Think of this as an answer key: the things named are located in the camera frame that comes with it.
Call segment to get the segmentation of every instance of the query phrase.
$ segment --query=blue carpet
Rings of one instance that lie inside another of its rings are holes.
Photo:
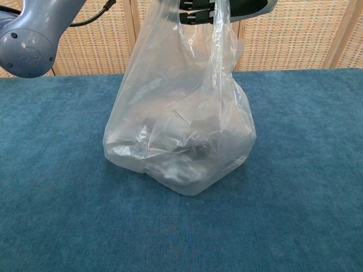
[[[196,197],[104,158],[120,75],[0,79],[0,271],[363,271],[363,70],[234,77],[257,140]]]

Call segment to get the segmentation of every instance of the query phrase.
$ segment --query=gray robot arm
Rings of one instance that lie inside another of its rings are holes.
[[[0,13],[0,65],[18,77],[35,78],[54,63],[61,35],[86,0],[23,0],[17,16]]]

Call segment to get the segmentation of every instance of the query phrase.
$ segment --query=translucent plastic bag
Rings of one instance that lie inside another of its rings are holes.
[[[241,49],[229,0],[214,24],[182,25],[179,0],[154,0],[104,133],[111,162],[195,195],[240,166],[256,131],[231,71]]]

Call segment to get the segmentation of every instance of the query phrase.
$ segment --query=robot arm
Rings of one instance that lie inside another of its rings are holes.
[[[0,66],[22,78],[48,72],[56,59],[59,40],[86,0],[23,0],[23,11],[0,9]],[[108,0],[103,11],[116,0]],[[215,0],[180,0],[182,24],[213,23]],[[271,12],[277,0],[230,0],[231,22]],[[102,12],[89,22],[97,19]]]
[[[85,2],[23,0],[23,11],[19,16],[12,13],[7,16],[2,12],[0,65],[18,77],[44,75],[53,66],[61,35]]]

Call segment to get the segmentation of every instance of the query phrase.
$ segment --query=white plastic bag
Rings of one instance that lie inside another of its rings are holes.
[[[229,0],[214,24],[182,25],[179,0],[154,0],[104,133],[111,162],[195,195],[240,166],[256,131],[232,78],[241,55]]]

